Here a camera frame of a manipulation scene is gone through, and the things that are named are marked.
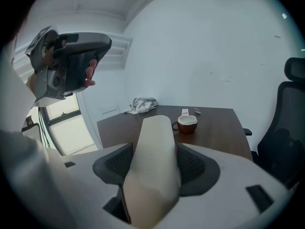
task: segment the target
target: mug handle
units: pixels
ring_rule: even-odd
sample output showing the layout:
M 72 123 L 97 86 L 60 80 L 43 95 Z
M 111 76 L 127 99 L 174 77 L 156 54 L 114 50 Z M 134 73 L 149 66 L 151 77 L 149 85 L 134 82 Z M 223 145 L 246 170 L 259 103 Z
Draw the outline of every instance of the mug handle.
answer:
M 174 128 L 174 127 L 173 127 L 175 124 L 178 124 L 178 121 L 175 121 L 175 122 L 172 123 L 172 129 L 173 129 L 173 131 L 179 131 L 179 127 L 178 127 L 178 126 L 177 126 L 177 128 Z

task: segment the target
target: gray device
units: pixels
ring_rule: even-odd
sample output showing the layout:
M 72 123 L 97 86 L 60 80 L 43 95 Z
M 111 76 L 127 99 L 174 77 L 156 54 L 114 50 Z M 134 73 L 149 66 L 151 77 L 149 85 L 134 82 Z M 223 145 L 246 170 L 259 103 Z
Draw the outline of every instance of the gray device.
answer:
M 110 37 L 102 33 L 58 34 L 55 26 L 42 29 L 25 52 L 37 75 L 34 106 L 46 107 L 84 90 L 90 61 L 99 62 L 111 45 Z M 51 46 L 54 49 L 48 64 L 45 56 Z

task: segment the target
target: black chair back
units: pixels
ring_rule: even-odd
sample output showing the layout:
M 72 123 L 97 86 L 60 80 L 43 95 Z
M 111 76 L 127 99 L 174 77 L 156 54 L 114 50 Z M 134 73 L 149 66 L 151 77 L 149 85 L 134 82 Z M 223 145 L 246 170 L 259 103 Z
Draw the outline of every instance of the black chair back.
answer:
M 305 59 L 290 58 L 278 87 L 272 123 L 258 144 L 259 165 L 291 188 L 305 163 Z

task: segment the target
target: dark brown tabletop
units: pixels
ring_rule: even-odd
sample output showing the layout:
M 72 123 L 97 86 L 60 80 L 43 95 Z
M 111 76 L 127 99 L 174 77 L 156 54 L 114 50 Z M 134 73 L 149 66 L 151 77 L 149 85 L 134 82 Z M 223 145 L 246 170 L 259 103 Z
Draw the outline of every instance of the dark brown tabletop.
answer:
M 155 115 L 165 115 L 174 122 L 189 109 L 189 115 L 195 115 L 198 125 L 193 134 L 173 131 L 175 143 L 187 143 L 204 146 L 214 150 L 239 155 L 252 160 L 251 150 L 244 130 L 233 109 L 195 107 L 201 115 L 194 113 L 194 107 L 159 105 L 144 114 L 118 114 L 97 122 L 104 148 L 122 143 L 137 146 L 143 119 Z

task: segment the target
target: crumpled towel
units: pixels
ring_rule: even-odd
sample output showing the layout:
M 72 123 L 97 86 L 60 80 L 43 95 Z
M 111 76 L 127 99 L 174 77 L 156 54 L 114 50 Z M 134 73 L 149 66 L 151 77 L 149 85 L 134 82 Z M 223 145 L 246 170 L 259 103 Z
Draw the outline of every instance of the crumpled towel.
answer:
M 155 109 L 157 105 L 157 100 L 153 97 L 136 97 L 123 113 L 131 113 L 133 115 L 146 113 Z

